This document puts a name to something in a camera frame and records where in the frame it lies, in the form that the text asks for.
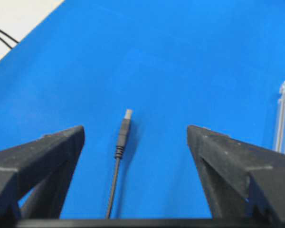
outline metal connector tip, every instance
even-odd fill
[[[131,109],[127,109],[124,118],[131,120],[131,116],[132,116],[132,110]]]

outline usb connector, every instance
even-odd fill
[[[117,138],[115,158],[122,159],[123,157],[124,148],[127,144],[127,139],[130,132],[131,116],[132,110],[127,109]]]

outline blue table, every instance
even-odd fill
[[[285,0],[64,2],[0,61],[0,150],[83,125],[61,218],[207,218],[190,124],[271,148],[285,80]]]

